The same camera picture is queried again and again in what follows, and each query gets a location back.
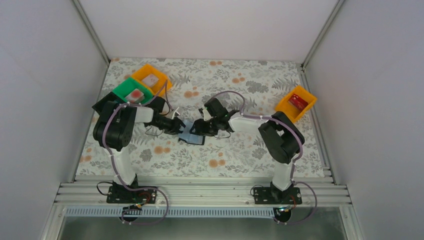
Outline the black card holder wallet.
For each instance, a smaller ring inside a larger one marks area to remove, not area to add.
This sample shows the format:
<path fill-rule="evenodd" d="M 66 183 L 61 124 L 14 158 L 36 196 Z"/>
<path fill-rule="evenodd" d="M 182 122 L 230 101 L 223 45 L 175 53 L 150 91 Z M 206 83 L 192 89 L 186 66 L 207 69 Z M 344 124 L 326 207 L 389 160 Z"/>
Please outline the black card holder wallet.
<path fill-rule="evenodd" d="M 190 130 L 193 127 L 194 123 L 189 120 L 183 120 L 183 123 L 185 125 L 184 129 L 182 130 L 182 133 L 178 134 L 178 141 L 182 141 L 189 145 L 198 145 L 203 146 L 205 144 L 205 136 L 197 135 L 194 133 L 191 133 Z"/>

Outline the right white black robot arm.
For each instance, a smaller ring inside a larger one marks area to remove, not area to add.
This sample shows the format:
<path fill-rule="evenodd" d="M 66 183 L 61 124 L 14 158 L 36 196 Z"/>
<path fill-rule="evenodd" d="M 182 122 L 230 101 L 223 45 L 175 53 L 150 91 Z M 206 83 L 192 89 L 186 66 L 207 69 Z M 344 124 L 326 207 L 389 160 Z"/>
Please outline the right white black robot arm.
<path fill-rule="evenodd" d="M 202 118 L 193 123 L 189 130 L 191 134 L 213 137 L 219 131 L 225 131 L 260 136 L 275 160 L 271 195 L 282 199 L 289 194 L 294 187 L 295 162 L 303 152 L 305 138 L 285 113 L 277 111 L 273 115 L 249 115 L 241 110 L 228 111 L 215 97 L 199 112 Z"/>

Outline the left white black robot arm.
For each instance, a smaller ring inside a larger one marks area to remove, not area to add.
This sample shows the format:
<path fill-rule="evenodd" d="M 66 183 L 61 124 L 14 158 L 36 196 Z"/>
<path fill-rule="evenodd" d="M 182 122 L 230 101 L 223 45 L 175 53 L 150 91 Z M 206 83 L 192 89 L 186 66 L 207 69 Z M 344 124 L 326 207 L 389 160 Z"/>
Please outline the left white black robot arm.
<path fill-rule="evenodd" d="M 115 173 L 112 181 L 114 189 L 131 193 L 140 190 L 128 152 L 136 122 L 156 127 L 168 135 L 183 132 L 186 125 L 181 119 L 162 115 L 166 103 L 162 97 L 154 97 L 146 104 L 104 98 L 93 106 L 99 119 L 92 135 L 110 157 Z"/>

